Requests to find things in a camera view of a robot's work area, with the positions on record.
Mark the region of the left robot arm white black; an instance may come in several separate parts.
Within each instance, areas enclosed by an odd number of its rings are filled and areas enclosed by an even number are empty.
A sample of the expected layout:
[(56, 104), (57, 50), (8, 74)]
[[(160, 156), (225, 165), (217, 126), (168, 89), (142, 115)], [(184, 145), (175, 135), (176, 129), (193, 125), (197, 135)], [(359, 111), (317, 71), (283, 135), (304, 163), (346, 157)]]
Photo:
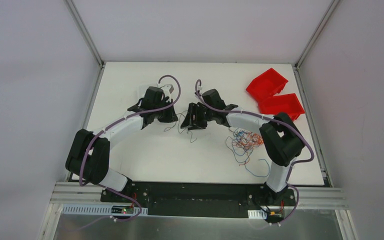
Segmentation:
[(131, 181), (127, 176), (110, 168), (110, 151), (129, 135), (138, 132), (154, 120), (161, 123), (174, 123), (178, 120), (171, 96), (174, 87), (171, 84), (149, 86), (144, 96), (129, 107), (126, 120), (109, 130), (78, 130), (74, 136), (65, 168), (74, 175), (81, 176), (85, 184), (92, 183), (113, 189), (113, 195), (120, 202), (132, 198), (133, 189), (127, 185)]

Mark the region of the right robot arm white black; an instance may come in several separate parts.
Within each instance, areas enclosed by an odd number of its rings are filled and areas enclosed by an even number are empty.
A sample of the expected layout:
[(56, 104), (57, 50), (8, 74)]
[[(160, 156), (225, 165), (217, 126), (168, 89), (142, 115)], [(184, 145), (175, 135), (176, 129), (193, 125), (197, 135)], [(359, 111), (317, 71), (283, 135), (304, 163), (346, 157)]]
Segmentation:
[(226, 104), (216, 89), (195, 91), (199, 99), (190, 103), (181, 123), (182, 129), (201, 130), (214, 121), (227, 128), (239, 128), (261, 136), (271, 160), (265, 182), (264, 200), (276, 205), (284, 198), (292, 162), (301, 154), (306, 142), (292, 119), (284, 112), (274, 116), (246, 111), (236, 104)]

